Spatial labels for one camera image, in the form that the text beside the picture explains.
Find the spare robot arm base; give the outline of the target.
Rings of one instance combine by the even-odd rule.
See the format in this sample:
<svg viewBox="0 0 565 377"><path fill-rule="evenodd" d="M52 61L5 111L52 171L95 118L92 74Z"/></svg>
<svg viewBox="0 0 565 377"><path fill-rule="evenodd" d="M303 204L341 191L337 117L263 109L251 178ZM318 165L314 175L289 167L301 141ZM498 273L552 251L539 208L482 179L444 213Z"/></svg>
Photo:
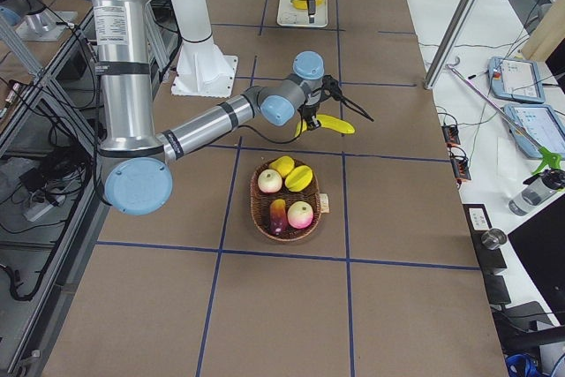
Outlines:
<svg viewBox="0 0 565 377"><path fill-rule="evenodd" d="M1 16L25 41L58 41L64 31L43 0L1 0Z"/></svg>

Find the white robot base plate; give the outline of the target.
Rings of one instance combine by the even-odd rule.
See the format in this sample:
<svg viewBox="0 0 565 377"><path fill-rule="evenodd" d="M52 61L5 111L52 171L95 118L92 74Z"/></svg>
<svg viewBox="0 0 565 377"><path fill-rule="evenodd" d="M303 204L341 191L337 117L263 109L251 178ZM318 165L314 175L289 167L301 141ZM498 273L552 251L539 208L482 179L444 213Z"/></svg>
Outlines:
<svg viewBox="0 0 565 377"><path fill-rule="evenodd" d="M181 52L177 62L177 76L171 93L179 96L229 98L232 94L238 57L220 53L211 59Z"/></svg>

